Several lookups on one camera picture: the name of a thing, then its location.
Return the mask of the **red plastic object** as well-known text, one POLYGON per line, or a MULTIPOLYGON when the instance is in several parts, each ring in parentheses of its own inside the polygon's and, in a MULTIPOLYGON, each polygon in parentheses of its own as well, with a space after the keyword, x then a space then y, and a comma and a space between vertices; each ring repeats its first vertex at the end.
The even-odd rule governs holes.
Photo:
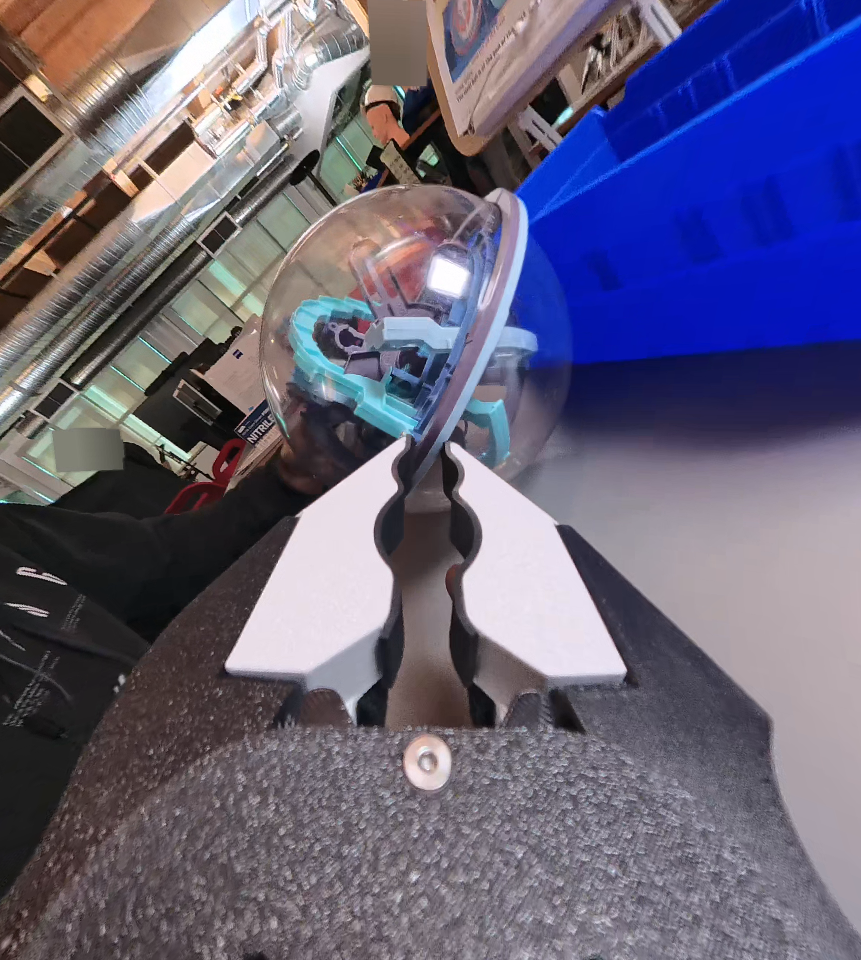
POLYGON ((221 448, 211 466, 212 478, 197 481, 183 487, 171 500, 165 515, 175 516, 193 513, 219 502, 228 492, 230 482, 245 452, 242 438, 228 440, 221 448))

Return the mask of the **blue white carton box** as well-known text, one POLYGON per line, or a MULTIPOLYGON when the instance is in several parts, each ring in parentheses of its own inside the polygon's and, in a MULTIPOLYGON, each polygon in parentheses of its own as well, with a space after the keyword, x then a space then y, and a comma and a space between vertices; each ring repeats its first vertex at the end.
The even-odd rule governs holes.
POLYGON ((278 430, 275 414, 270 410, 267 402, 255 407, 245 415, 244 419, 234 428, 234 434, 246 444, 256 448, 266 438, 278 430))

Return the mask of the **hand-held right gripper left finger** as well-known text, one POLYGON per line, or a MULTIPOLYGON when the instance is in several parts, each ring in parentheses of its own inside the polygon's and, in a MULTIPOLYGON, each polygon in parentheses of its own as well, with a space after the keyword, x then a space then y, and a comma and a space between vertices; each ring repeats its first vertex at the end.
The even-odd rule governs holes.
POLYGON ((352 722, 382 725, 404 650, 391 557, 404 538, 411 438, 394 441, 294 521, 224 668, 328 691, 352 722))

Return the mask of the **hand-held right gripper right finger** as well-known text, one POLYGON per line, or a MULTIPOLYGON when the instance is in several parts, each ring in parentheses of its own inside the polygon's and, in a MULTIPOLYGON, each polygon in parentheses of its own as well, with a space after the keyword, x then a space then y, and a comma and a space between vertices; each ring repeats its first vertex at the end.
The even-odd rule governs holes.
POLYGON ((441 453, 449 539, 450 656, 483 694, 614 687, 628 668, 564 529, 463 447, 441 453))

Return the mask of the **person's left hand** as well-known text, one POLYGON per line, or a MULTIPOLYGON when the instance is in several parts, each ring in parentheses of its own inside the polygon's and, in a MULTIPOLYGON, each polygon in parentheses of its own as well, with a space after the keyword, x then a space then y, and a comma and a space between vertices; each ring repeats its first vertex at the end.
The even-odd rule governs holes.
POLYGON ((318 497, 344 477, 341 464, 314 446, 294 446, 284 441, 274 461, 281 483, 303 496, 318 497))

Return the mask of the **blue plastic bin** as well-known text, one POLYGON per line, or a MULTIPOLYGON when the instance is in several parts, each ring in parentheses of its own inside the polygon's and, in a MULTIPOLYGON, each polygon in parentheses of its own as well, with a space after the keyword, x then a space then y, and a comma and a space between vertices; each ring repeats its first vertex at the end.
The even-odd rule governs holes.
POLYGON ((861 1, 717 3, 519 196, 578 363, 861 340, 861 1))

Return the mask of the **printed instruction sheet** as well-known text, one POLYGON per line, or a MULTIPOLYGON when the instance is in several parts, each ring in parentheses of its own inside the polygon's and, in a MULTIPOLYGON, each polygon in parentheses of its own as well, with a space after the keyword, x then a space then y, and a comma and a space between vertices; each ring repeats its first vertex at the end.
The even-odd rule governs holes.
POLYGON ((609 1, 425 2, 438 101, 461 137, 491 136, 609 1))

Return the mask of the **clear plastic maze ball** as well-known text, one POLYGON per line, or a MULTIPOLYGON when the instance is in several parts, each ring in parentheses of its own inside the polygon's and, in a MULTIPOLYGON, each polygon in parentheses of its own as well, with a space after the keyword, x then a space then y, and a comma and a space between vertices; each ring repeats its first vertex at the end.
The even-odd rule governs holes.
POLYGON ((268 411, 322 486, 412 440, 415 514, 448 504, 448 442, 505 481, 531 466, 572 357, 565 296, 524 201, 438 185, 379 188, 315 223, 272 281, 258 352, 268 411))

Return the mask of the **silver ventilation duct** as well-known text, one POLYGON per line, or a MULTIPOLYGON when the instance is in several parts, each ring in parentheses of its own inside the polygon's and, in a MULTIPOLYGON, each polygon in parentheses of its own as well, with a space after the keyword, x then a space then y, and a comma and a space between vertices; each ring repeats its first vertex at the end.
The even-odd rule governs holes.
POLYGON ((65 368, 83 386, 133 302, 236 231, 271 175, 326 146, 369 59, 359 2, 150 2, 70 84, 7 33, 0 96, 0 438, 65 368))

